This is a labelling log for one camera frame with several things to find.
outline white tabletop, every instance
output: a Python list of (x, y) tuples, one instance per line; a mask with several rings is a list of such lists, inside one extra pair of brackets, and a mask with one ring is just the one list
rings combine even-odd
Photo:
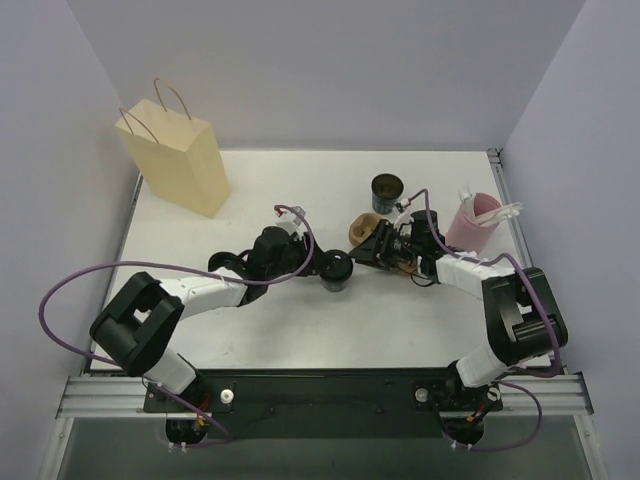
[[(231, 196), (213, 219), (155, 197), (143, 184), (123, 260), (206, 270), (219, 251), (251, 248), (274, 222), (276, 203), (300, 205), (321, 248), (349, 251), (349, 225), (371, 211), (371, 179), (398, 175), (405, 194), (430, 191), (442, 233), (467, 185), (499, 198), (484, 152), (224, 151)], [(516, 254), (506, 224), (483, 252)], [(120, 268), (116, 292), (139, 271)], [(156, 278), (178, 272), (148, 270)], [(445, 367), (486, 343), (482, 303), (451, 287), (419, 288), (409, 278), (356, 265), (347, 288), (329, 293), (318, 278), (269, 287), (245, 307), (178, 324), (169, 345), (196, 368)], [(96, 353), (105, 355), (101, 348)], [(548, 365), (548, 358), (533, 361)], [(93, 362), (92, 369), (113, 367)]]

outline pink plastic cup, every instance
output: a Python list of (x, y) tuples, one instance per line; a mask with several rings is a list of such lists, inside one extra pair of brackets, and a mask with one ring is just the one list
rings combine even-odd
[[(476, 193), (473, 203), (473, 211), (476, 216), (490, 212), (502, 205), (498, 200), (486, 193)], [(489, 241), (489, 237), (498, 228), (498, 224), (483, 227), (472, 222), (464, 213), (462, 205), (451, 222), (449, 231), (445, 235), (446, 244), (450, 247), (457, 247), (468, 252), (480, 253)]]

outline beige paper bag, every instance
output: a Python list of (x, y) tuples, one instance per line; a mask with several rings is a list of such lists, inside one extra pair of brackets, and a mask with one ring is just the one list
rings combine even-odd
[(155, 195), (213, 217), (231, 192), (213, 127), (193, 118), (178, 92), (165, 83), (186, 115), (167, 109), (158, 81), (154, 85), (162, 106), (144, 99), (130, 111), (121, 108), (116, 128)]

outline black cup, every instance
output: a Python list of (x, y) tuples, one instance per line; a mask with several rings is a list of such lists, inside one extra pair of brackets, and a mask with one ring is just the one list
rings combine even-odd
[(391, 213), (403, 190), (402, 180), (390, 173), (381, 173), (371, 182), (373, 210), (380, 215)]

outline gray wall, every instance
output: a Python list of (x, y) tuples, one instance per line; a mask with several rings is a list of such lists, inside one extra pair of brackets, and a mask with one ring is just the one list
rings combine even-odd
[(569, 325), (612, 478), (637, 478), (640, 3), (589, 0), (505, 148), (525, 237)]
[(69, 0), (126, 105), (164, 76), (223, 146), (480, 150), (583, 3)]
[[(63, 0), (0, 3), (0, 478), (34, 478), (79, 358), (40, 331), (59, 278), (113, 259), (135, 172), (112, 127), (119, 99)], [(87, 345), (107, 275), (52, 301)]]

